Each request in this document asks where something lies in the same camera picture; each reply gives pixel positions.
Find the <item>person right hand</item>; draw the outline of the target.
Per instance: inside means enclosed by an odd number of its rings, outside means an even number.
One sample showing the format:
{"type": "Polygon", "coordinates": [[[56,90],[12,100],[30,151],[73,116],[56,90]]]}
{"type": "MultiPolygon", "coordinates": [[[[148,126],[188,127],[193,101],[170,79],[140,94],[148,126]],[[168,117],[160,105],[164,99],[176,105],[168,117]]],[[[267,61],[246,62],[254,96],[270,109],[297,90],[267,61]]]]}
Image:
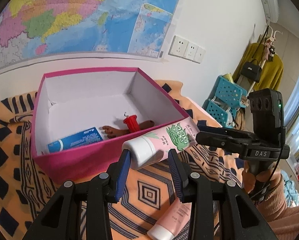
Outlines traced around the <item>person right hand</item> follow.
{"type": "Polygon", "coordinates": [[[269,168],[266,171],[263,171],[255,176],[250,172],[249,164],[247,161],[245,161],[244,170],[242,172],[242,179],[243,179],[243,187],[246,193],[251,193],[253,191],[257,181],[261,183],[266,183],[268,179],[269,179],[269,186],[267,189],[267,193],[269,193],[271,190],[276,188],[281,182],[282,175],[280,169],[277,168],[274,171],[272,177],[270,177],[273,170],[274,170],[273,168],[269,168]]]}

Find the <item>pink sleeve forearm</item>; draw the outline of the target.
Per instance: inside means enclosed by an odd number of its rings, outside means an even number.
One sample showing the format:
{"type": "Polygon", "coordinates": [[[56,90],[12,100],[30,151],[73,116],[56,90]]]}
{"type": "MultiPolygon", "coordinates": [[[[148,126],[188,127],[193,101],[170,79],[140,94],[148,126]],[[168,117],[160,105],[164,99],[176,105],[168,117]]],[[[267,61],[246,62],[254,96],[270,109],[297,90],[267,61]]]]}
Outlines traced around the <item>pink sleeve forearm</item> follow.
{"type": "Polygon", "coordinates": [[[278,239],[296,239],[299,234],[299,206],[288,207],[283,190],[281,178],[257,209],[278,239]]]}

